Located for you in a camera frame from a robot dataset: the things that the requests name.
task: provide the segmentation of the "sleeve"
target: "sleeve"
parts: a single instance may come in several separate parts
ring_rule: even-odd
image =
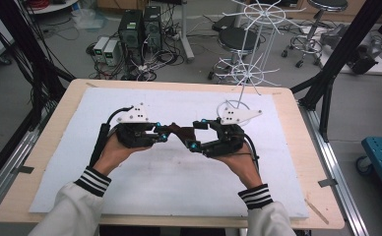
[[[268,184],[238,193],[248,208],[248,236],[295,235],[284,206],[271,198]]]
[[[94,235],[110,182],[87,167],[80,179],[59,190],[55,206],[29,235]]]

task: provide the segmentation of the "white paper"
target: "white paper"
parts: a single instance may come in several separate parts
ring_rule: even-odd
[[[30,212],[49,212],[59,189],[77,180],[90,162],[99,126],[122,107],[144,103],[151,122],[191,127],[193,121],[214,120],[217,109],[237,93],[124,88],[89,88],[44,172]],[[287,142],[270,95],[244,94],[243,102],[262,115],[242,129],[260,156],[260,172],[274,201],[290,217],[307,217]],[[116,124],[115,116],[111,125]],[[202,143],[217,139],[214,130],[197,130]],[[190,152],[170,135],[167,143],[134,153],[109,175],[103,213],[134,215],[246,216],[237,195],[244,186],[223,163]]]

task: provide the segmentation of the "white plastic part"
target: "white plastic part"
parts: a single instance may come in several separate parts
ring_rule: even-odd
[[[227,107],[224,109],[222,116],[222,125],[234,125],[243,121],[250,120],[262,114],[261,110],[241,110],[233,107]]]
[[[133,106],[128,112],[123,112],[117,118],[118,123],[148,123],[149,118],[143,103]]]

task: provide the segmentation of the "black and white striped cuff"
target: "black and white striped cuff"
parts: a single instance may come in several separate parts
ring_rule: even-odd
[[[89,166],[84,170],[81,177],[75,181],[76,185],[99,197],[104,195],[110,183],[110,178]]]
[[[273,202],[268,184],[239,192],[238,195],[246,203],[248,209],[262,208]]]

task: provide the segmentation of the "box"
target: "box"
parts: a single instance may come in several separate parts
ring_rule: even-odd
[[[102,10],[124,12],[126,9],[144,10],[148,0],[97,0],[97,5]]]

